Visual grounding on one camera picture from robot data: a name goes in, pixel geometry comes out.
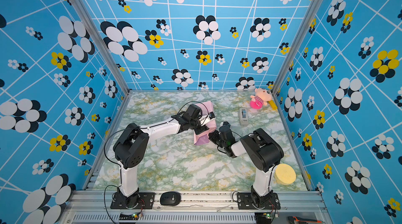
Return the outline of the purple wrapping paper sheet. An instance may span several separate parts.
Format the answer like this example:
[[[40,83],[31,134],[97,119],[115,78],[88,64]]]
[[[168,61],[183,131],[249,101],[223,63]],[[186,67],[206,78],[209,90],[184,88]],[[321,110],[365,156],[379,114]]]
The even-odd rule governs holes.
[[[203,104],[206,106],[206,108],[202,106],[201,103],[196,104],[202,109],[203,115],[206,114],[207,111],[209,111],[210,113],[213,112],[214,107],[211,101],[203,102]],[[194,145],[202,145],[207,144],[209,142],[208,134],[214,132],[217,128],[215,119],[212,119],[211,121],[207,122],[206,126],[209,127],[208,130],[200,133],[199,135],[194,135]]]

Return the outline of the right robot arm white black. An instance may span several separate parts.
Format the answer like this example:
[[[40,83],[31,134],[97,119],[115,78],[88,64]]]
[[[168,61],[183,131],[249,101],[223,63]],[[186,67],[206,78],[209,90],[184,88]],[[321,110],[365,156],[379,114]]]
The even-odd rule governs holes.
[[[209,133],[208,137],[230,158],[234,159],[247,154],[256,168],[250,196],[248,199],[239,198],[238,204],[244,202],[256,209],[280,209],[279,199],[273,192],[272,183],[273,173],[284,157],[283,149],[262,128],[241,137],[238,141],[233,134],[230,124],[224,122],[218,130]]]

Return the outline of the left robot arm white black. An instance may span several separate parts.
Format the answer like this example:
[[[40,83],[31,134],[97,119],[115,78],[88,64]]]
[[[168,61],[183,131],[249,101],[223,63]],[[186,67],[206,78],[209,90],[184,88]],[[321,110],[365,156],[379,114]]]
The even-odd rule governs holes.
[[[195,138],[208,139],[216,129],[215,114],[209,102],[192,104],[170,119],[147,126],[129,124],[113,146],[119,165],[120,185],[112,196],[111,209],[151,209],[154,193],[141,195],[138,186],[138,165],[143,160],[150,141],[194,130]]]

